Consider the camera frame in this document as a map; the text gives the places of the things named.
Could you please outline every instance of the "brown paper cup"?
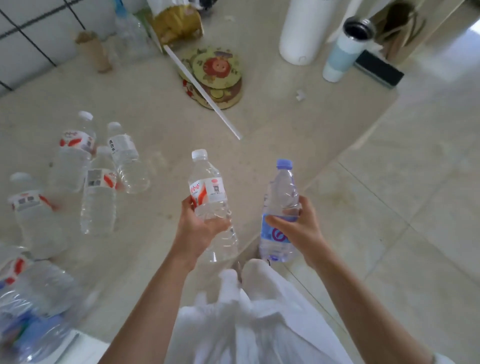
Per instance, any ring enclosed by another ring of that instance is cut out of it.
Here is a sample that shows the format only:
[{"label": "brown paper cup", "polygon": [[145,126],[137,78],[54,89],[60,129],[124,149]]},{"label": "brown paper cup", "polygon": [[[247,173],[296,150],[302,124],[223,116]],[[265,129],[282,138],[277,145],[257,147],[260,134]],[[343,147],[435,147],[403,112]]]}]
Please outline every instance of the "brown paper cup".
[{"label": "brown paper cup", "polygon": [[80,32],[75,39],[79,52],[87,57],[99,73],[112,69],[107,51],[102,46],[95,32]]}]

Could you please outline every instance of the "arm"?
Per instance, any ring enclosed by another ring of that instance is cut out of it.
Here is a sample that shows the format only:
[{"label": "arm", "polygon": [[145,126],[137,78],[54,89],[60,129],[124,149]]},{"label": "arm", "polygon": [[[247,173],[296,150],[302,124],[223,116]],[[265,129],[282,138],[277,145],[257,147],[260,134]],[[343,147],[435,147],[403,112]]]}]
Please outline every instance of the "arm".
[{"label": "arm", "polygon": [[315,211],[301,196],[296,222],[267,217],[303,254],[324,283],[366,364],[431,364],[433,354],[418,343],[336,256],[320,232]]},{"label": "arm", "polygon": [[230,222],[196,217],[190,196],[182,201],[172,248],[99,364],[163,363],[187,275],[213,237]]}]

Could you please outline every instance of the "pink circular logo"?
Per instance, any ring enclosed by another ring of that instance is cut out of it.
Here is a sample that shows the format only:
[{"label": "pink circular logo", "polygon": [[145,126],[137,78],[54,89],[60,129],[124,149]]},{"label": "pink circular logo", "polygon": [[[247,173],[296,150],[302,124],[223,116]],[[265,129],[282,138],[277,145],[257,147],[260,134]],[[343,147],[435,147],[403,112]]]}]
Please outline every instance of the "pink circular logo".
[{"label": "pink circular logo", "polygon": [[284,242],[287,237],[279,229],[273,229],[272,231],[273,240],[276,242]]}]

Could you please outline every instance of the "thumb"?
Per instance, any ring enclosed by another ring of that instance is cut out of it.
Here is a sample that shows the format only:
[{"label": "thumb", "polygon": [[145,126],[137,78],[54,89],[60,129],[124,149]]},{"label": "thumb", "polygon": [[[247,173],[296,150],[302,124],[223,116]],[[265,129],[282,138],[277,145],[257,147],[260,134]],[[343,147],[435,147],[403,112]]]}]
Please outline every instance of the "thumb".
[{"label": "thumb", "polygon": [[214,235],[217,235],[219,232],[227,230],[231,222],[228,218],[209,218],[205,220],[205,224]]},{"label": "thumb", "polygon": [[282,233],[288,236],[289,233],[293,232],[294,223],[283,220],[277,216],[268,215],[265,217],[265,221],[272,228],[279,229]]}]

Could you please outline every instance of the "hand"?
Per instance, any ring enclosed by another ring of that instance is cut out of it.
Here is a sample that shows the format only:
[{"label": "hand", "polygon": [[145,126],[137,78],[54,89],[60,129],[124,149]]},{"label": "hand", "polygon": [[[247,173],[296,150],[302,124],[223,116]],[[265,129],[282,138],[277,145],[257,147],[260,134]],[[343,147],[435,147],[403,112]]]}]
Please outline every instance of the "hand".
[{"label": "hand", "polygon": [[169,257],[179,259],[189,270],[195,268],[197,259],[210,245],[219,232],[231,226],[227,218],[202,220],[195,215],[192,197],[181,202],[181,215],[177,234],[169,252]]},{"label": "hand", "polygon": [[309,199],[300,196],[299,202],[302,205],[302,209],[297,221],[289,222],[272,215],[267,216],[265,220],[268,225],[284,233],[300,253],[303,254],[307,264],[311,266],[308,257],[314,254],[315,251],[318,252],[320,249],[322,253],[328,253],[331,250],[320,231],[315,209]]}]

